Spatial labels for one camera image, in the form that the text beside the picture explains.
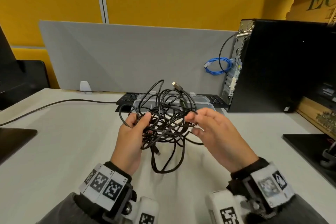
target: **person's right hand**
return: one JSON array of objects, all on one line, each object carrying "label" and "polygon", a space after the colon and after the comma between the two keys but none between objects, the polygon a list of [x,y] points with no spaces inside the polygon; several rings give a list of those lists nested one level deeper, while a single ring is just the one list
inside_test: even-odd
[{"label": "person's right hand", "polygon": [[233,173],[256,162],[258,156],[241,137],[237,129],[224,115],[209,108],[189,112],[184,120],[198,123],[204,129],[193,128],[214,158],[229,172]]}]

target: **gray sleeve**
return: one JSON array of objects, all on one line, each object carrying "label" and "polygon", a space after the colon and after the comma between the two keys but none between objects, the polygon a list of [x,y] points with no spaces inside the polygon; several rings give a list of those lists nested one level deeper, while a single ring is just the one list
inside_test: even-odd
[{"label": "gray sleeve", "polygon": [[74,196],[70,193],[37,224],[98,224],[76,205]]},{"label": "gray sleeve", "polygon": [[275,217],[262,222],[263,224],[328,224],[302,197],[295,195],[289,204]]}]

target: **finger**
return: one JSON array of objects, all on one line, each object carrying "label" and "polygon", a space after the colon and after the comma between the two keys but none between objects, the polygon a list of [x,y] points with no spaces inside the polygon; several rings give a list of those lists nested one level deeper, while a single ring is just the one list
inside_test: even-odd
[{"label": "finger", "polygon": [[186,122],[190,122],[190,123],[195,123],[195,113],[194,112],[189,112],[185,117],[184,120]]},{"label": "finger", "polygon": [[151,120],[152,114],[150,112],[146,112],[144,116],[138,121],[138,123],[135,125],[134,128],[139,129],[139,130],[144,130],[148,124],[149,121]]},{"label": "finger", "polygon": [[198,114],[196,115],[195,120],[198,123],[198,125],[204,130],[218,132],[221,129],[221,127],[217,124],[214,118]]},{"label": "finger", "polygon": [[219,112],[216,112],[210,108],[202,108],[197,110],[197,113],[203,116],[211,117],[217,122],[223,122],[228,120],[224,115],[220,114]]},{"label": "finger", "polygon": [[132,128],[137,121],[137,115],[135,113],[131,113],[125,120],[125,122]]},{"label": "finger", "polygon": [[202,142],[204,140],[205,132],[200,128],[192,128],[191,133],[197,136]]}]

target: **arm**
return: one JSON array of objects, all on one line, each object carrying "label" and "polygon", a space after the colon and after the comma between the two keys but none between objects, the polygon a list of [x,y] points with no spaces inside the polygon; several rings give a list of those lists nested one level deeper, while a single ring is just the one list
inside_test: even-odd
[{"label": "arm", "polygon": [[[132,175],[139,168],[141,160],[142,132],[148,126],[151,114],[146,113],[136,124],[136,115],[131,113],[125,120],[130,126],[121,125],[117,143],[110,161],[104,165],[113,171],[117,171],[124,177],[132,180]],[[116,212],[120,203],[118,197],[111,212]],[[136,200],[133,191],[132,199]],[[102,219],[103,209],[92,203],[82,194],[70,193],[63,201],[55,206],[38,224],[107,224]]]},{"label": "arm", "polygon": [[[243,180],[251,173],[267,167],[269,163],[253,152],[224,115],[208,108],[200,109],[197,113],[190,112],[185,120],[197,122],[202,128],[193,128],[192,133],[199,137],[214,158],[231,172],[232,180],[227,189],[233,194],[239,194],[232,190],[232,182]],[[274,217],[265,220],[259,215],[250,213],[246,216],[245,222],[247,224],[261,222],[267,224],[327,224],[325,219],[299,195],[294,195],[287,203],[281,205]]]}]

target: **gray desk partition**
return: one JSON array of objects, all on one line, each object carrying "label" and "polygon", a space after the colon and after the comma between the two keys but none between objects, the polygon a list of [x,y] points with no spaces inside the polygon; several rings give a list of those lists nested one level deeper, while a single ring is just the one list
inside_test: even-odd
[{"label": "gray desk partition", "polygon": [[[187,92],[218,94],[225,75],[205,72],[233,31],[41,21],[40,30],[61,89],[146,92],[176,81]],[[230,57],[235,38],[222,57]],[[211,65],[219,70],[218,64]]]}]

